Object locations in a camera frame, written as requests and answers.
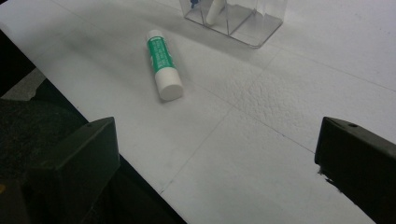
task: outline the green glue stick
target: green glue stick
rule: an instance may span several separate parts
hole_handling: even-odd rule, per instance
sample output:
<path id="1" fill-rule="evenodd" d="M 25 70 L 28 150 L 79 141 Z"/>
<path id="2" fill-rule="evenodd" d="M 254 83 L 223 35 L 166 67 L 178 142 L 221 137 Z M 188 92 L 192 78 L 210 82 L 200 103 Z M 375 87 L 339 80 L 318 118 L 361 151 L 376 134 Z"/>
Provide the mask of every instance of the green glue stick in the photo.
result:
<path id="1" fill-rule="evenodd" d="M 148 32 L 146 36 L 148 51 L 155 73 L 158 93 L 165 101 L 176 100 L 183 94 L 180 77 L 166 47 L 163 33 L 158 30 Z"/>

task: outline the table surface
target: table surface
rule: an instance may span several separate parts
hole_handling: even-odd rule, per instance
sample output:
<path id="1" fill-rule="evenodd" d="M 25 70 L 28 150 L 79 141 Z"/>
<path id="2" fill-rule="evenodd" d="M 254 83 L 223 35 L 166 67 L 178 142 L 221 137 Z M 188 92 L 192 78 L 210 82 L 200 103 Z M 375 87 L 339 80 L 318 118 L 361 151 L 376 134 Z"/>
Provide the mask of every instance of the table surface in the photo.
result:
<path id="1" fill-rule="evenodd" d="M 396 2 L 289 0 L 260 49 L 182 18 L 177 0 L 11 0 L 0 28 L 189 223 L 373 223 L 318 174 L 324 116 L 396 142 Z M 145 34 L 185 92 L 159 99 Z"/>

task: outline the glue stick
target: glue stick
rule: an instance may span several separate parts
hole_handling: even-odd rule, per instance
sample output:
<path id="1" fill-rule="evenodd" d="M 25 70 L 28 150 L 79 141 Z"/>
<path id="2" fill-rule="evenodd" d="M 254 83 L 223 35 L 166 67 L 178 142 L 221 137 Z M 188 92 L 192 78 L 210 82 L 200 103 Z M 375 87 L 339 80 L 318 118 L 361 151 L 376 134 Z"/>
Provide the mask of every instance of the glue stick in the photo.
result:
<path id="1" fill-rule="evenodd" d="M 212 5 L 210 6 L 209 12 L 206 16 L 206 23 L 208 25 L 213 25 L 216 22 L 216 18 L 218 17 L 221 9 L 225 5 L 225 0 L 213 0 Z"/>
<path id="2" fill-rule="evenodd" d="M 163 33 L 152 30 L 148 32 L 146 41 L 160 97 L 165 101 L 176 100 L 183 94 L 183 86 L 166 47 Z"/>

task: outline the white table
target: white table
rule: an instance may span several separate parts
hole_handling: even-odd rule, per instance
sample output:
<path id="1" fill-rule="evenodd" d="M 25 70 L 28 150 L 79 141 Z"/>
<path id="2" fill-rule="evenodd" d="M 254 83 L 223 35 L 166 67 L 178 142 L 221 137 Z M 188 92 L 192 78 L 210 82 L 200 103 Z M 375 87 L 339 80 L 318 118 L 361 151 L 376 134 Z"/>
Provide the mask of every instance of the white table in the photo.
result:
<path id="1" fill-rule="evenodd" d="M 250 49 L 182 19 L 177 0 L 10 0 L 0 28 L 189 223 L 373 223 L 318 175 L 322 117 L 396 142 L 395 1 L 289 1 Z M 160 29 L 185 87 L 159 100 Z"/>

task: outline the acrylic desk organizer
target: acrylic desk organizer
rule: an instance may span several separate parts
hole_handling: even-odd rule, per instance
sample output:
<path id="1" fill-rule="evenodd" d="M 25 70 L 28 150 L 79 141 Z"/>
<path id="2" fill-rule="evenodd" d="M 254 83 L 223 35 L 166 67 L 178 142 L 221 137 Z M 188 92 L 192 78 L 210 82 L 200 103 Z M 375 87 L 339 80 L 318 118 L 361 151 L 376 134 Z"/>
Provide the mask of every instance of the acrylic desk organizer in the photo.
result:
<path id="1" fill-rule="evenodd" d="M 282 24 L 288 0 L 179 0 L 190 21 L 259 48 Z"/>

